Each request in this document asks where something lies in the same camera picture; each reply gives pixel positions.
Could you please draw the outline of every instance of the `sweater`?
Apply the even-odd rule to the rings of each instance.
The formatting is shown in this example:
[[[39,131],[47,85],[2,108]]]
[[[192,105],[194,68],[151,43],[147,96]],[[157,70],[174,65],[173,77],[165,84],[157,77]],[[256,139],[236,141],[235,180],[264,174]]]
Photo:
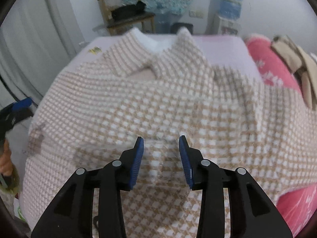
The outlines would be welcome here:
[[[156,80],[127,78],[147,67]],[[196,237],[202,192],[186,184],[178,138],[221,168],[246,168],[276,203],[317,182],[316,116],[295,91],[211,66],[186,29],[160,53],[128,32],[97,61],[61,72],[42,100],[29,132],[23,214],[33,229],[77,168],[102,168],[142,136],[137,184],[121,193],[127,236]],[[228,236],[227,193],[225,206]]]

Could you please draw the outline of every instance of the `black bag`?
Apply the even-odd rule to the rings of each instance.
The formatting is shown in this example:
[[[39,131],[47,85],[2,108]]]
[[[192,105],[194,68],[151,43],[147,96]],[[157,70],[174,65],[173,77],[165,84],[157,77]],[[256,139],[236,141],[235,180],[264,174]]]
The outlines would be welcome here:
[[[124,20],[142,14],[146,4],[138,1],[137,4],[121,6],[111,12],[114,21]]]

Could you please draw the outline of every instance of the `pink bedsheet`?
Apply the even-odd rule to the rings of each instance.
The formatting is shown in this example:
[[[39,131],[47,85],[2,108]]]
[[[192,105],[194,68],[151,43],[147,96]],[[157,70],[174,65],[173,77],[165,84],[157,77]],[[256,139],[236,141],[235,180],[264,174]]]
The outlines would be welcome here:
[[[245,40],[249,53],[256,62],[265,84],[301,89],[287,66],[271,50],[271,42],[264,36],[254,35]],[[317,184],[283,195],[277,209],[295,237],[305,227],[317,209]]]

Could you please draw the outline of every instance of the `power outlet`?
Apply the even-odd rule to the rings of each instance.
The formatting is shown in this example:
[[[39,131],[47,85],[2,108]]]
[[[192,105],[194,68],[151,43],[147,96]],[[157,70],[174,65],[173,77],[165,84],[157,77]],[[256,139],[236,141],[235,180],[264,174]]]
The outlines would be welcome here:
[[[189,11],[189,17],[196,18],[196,11]]]
[[[196,11],[196,18],[203,19],[205,17],[205,14],[203,11]]]

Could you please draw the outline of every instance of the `wooden chair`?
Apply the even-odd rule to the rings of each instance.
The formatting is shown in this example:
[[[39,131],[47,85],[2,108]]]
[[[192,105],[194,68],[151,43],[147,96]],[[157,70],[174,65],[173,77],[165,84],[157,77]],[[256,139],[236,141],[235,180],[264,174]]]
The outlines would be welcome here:
[[[155,33],[155,26],[154,26],[154,17],[155,14],[152,12],[144,12],[140,15],[130,17],[128,19],[124,20],[117,20],[115,21],[112,16],[111,16],[111,11],[114,10],[115,8],[110,8],[109,6],[106,5],[104,0],[98,0],[101,14],[104,20],[105,25],[107,26],[107,29],[110,33],[111,36],[115,34],[115,31],[119,28],[122,28],[127,25],[132,25],[134,23],[141,22],[142,24],[142,31],[144,32],[144,22],[147,20],[151,21],[151,26],[152,26],[152,32]]]

